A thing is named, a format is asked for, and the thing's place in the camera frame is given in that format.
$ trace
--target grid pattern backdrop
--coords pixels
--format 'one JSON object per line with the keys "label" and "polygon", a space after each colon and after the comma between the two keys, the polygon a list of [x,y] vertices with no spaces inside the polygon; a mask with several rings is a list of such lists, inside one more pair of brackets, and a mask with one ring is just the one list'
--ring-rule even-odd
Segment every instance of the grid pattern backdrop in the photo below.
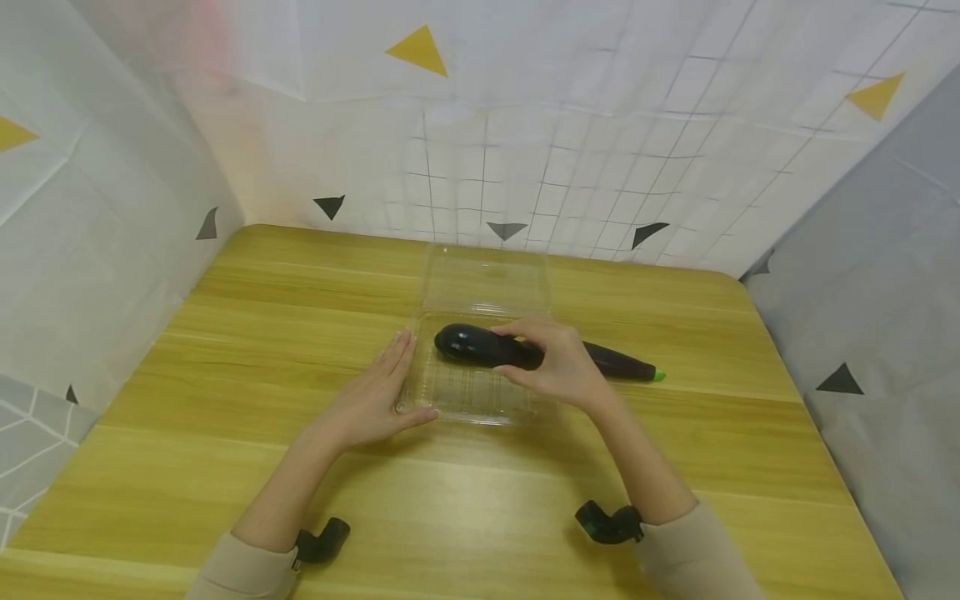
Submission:
{"label": "grid pattern backdrop", "polygon": [[960,57],[950,0],[334,4],[141,24],[248,222],[734,276]]}

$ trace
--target forearm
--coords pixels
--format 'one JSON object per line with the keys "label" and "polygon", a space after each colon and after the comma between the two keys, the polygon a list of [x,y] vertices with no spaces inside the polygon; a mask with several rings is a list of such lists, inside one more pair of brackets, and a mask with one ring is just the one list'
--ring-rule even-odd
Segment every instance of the forearm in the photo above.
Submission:
{"label": "forearm", "polygon": [[233,536],[272,552],[287,552],[293,548],[307,507],[340,456],[339,448],[340,445],[321,427],[304,430],[233,525]]}
{"label": "forearm", "polygon": [[588,415],[613,457],[631,504],[651,525],[692,511],[697,500],[670,462],[613,390],[597,398]]}

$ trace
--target eggplant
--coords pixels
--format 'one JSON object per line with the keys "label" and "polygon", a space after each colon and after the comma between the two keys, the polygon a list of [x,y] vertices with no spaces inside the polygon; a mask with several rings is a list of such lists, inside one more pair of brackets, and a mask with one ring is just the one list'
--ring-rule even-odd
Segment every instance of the eggplant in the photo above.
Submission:
{"label": "eggplant", "polygon": [[[531,371],[543,362],[543,350],[536,345],[466,323],[447,325],[434,336],[433,345],[449,360],[489,369],[513,365]],[[660,381],[666,377],[660,369],[633,356],[590,342],[584,342],[584,347],[597,369],[608,377],[637,381]]]}

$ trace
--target clear plastic container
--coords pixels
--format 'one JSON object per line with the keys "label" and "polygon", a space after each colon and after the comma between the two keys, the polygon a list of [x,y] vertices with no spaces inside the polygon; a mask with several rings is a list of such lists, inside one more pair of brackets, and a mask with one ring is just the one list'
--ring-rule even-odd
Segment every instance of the clear plastic container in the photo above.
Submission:
{"label": "clear plastic container", "polygon": [[490,369],[444,359],[433,338],[446,325],[482,327],[550,314],[546,255],[431,244],[411,329],[417,353],[400,410],[434,406],[441,418],[488,424],[534,419],[536,395]]}

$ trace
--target wood grain surface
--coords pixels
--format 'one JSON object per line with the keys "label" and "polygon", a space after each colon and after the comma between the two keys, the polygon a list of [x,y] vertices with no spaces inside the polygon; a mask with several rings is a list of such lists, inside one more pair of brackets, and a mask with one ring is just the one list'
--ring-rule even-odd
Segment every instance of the wood grain surface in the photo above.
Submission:
{"label": "wood grain surface", "polygon": [[[425,245],[254,226],[229,241],[0,556],[0,595],[178,598],[298,429],[410,322]],[[557,319],[656,363],[617,383],[770,598],[901,598],[744,289],[716,273],[549,258]],[[343,518],[297,598],[656,598],[589,422],[439,421],[345,455],[311,525]]]}

